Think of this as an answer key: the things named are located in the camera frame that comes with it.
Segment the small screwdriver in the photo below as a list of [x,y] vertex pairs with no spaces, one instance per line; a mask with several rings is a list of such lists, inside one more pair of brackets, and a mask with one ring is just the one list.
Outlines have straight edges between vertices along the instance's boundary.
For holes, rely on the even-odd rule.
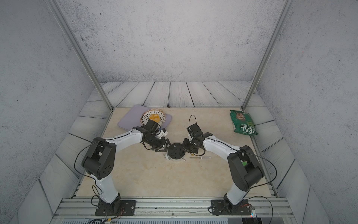
[[197,156],[197,157],[190,157],[190,159],[199,159],[199,160],[210,160],[210,156]]

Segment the black round alarm clock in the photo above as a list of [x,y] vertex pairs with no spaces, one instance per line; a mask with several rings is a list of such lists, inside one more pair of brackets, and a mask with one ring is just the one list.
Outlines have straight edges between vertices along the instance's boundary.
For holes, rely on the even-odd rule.
[[167,147],[165,157],[167,160],[180,161],[184,158],[186,152],[182,143],[174,143]]

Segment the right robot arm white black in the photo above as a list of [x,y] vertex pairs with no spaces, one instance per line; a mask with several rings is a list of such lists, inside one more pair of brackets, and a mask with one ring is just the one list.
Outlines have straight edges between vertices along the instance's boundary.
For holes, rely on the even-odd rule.
[[264,178],[264,170],[257,155],[247,145],[230,145],[211,133],[204,133],[197,137],[192,136],[191,139],[185,138],[183,148],[193,154],[201,148],[216,154],[228,163],[233,186],[225,194],[224,200],[232,206],[240,204],[249,190]]

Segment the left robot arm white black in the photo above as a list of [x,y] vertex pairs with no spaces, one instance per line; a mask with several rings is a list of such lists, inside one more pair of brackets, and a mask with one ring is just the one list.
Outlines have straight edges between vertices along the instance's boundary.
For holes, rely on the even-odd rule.
[[148,145],[149,150],[160,151],[169,144],[167,134],[165,129],[154,131],[142,126],[115,137],[97,137],[92,141],[82,160],[82,167],[94,179],[102,202],[113,204],[120,199],[112,178],[119,152],[140,143]]

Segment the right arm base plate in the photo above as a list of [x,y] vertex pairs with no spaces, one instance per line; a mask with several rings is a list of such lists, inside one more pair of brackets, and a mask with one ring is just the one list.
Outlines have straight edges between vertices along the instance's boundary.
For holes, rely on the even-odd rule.
[[247,200],[242,200],[237,205],[232,205],[228,200],[211,200],[208,212],[215,216],[251,216],[251,205]]

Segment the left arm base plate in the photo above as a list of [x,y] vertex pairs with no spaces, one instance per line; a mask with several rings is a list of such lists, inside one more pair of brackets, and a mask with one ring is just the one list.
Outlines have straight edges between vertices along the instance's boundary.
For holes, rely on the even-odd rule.
[[109,204],[100,201],[95,216],[133,216],[136,202],[136,200],[117,200]]

